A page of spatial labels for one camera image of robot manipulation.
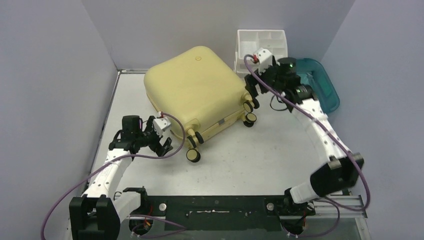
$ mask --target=white storage organizer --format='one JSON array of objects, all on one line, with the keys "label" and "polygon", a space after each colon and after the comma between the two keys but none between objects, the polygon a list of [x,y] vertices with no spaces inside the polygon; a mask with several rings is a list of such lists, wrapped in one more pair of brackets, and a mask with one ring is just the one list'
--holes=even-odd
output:
[{"label": "white storage organizer", "polygon": [[269,29],[239,29],[237,30],[237,44],[235,46],[234,72],[241,78],[249,74],[243,58],[246,54],[253,54],[259,48],[268,49],[276,59],[288,56],[286,33],[284,30]]}]

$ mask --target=black cable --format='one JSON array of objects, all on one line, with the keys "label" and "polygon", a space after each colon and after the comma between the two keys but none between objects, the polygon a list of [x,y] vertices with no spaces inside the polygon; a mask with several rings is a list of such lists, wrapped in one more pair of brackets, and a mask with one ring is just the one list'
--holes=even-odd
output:
[{"label": "black cable", "polygon": [[113,195],[113,200],[115,201],[116,200],[116,198],[117,198],[117,193],[120,193],[121,195],[122,195],[122,192],[121,191],[116,191],[115,192],[115,194]]},{"label": "black cable", "polygon": [[[275,95],[272,95],[272,97],[271,97],[271,101],[269,102],[269,106],[271,107],[271,109],[272,110],[275,110],[275,111],[286,111],[287,109],[289,109],[288,107],[287,107],[287,105],[286,105],[286,107],[285,108],[283,108],[283,109],[275,109],[275,108],[273,108],[273,100],[274,100],[274,98],[275,98]],[[277,98],[277,102],[279,102],[279,103],[281,103],[281,104],[283,104],[284,102],[282,102],[282,101],[280,101],[278,98]]]}]

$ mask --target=white table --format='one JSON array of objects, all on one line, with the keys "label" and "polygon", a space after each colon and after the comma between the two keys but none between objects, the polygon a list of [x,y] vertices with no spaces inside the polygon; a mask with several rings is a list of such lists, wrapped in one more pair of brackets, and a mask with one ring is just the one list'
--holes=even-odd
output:
[{"label": "white table", "polygon": [[[123,116],[156,116],[143,79],[144,74],[120,75],[92,170],[104,163]],[[186,159],[186,148],[167,159],[136,158],[117,190],[145,186],[151,196],[282,195],[306,181],[320,166],[317,152],[297,119],[289,111],[272,110],[270,99],[270,94],[258,97],[261,107],[254,110],[258,120],[253,127],[237,121],[200,145],[198,163]],[[176,149],[180,141],[172,140]],[[154,155],[148,147],[139,154]]]}]

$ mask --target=blue container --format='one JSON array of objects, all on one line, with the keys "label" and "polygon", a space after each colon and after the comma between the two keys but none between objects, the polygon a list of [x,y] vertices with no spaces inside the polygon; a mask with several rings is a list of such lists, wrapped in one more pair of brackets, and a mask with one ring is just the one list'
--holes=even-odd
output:
[{"label": "blue container", "polygon": [[297,59],[296,72],[300,82],[310,85],[316,92],[324,113],[332,113],[339,107],[339,96],[321,63],[311,58]]}]

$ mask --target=metal frame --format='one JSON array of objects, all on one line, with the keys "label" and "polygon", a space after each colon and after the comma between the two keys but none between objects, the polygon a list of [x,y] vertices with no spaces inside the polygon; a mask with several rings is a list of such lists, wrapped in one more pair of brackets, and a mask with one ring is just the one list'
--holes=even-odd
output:
[{"label": "metal frame", "polygon": [[[102,138],[103,138],[103,134],[104,134],[104,128],[106,126],[107,120],[109,118],[109,113],[112,107],[112,102],[114,100],[114,96],[115,96],[115,92],[118,86],[118,82],[120,79],[121,74],[145,74],[148,71],[148,69],[120,69],[118,70],[117,76],[116,76],[116,80],[115,80],[115,84],[113,87],[113,91],[112,91],[112,95],[110,97],[110,101],[109,101],[109,107],[107,109],[107,113],[103,122],[103,126],[102,126],[102,131],[101,131],[101,137],[99,138],[98,144],[100,144]],[[95,159],[98,155],[98,151],[99,148],[96,149],[96,153],[94,155],[93,161],[92,161],[92,166],[91,168],[93,168],[93,164],[95,162]],[[338,203],[341,203],[343,205],[347,205],[349,207],[363,207],[363,201],[362,201],[362,197],[360,195],[334,195],[331,196],[331,199],[337,201]],[[309,216],[308,218],[310,219],[334,219],[337,217],[337,211],[336,209],[327,203],[323,203],[323,202],[314,202],[315,205],[315,212],[316,215],[314,216]],[[298,216],[280,216],[281,219],[296,219],[298,218]],[[353,212],[353,211],[349,211],[346,210],[344,208],[340,209],[340,218],[354,218],[355,222],[356,222],[356,226],[360,235],[361,240],[371,240],[371,235],[370,232],[368,230],[368,226],[367,226],[367,222],[366,222],[366,218],[367,218],[367,213],[365,211],[361,211],[361,212]],[[143,217],[127,217],[127,219],[131,219],[131,220],[143,220]]]}]

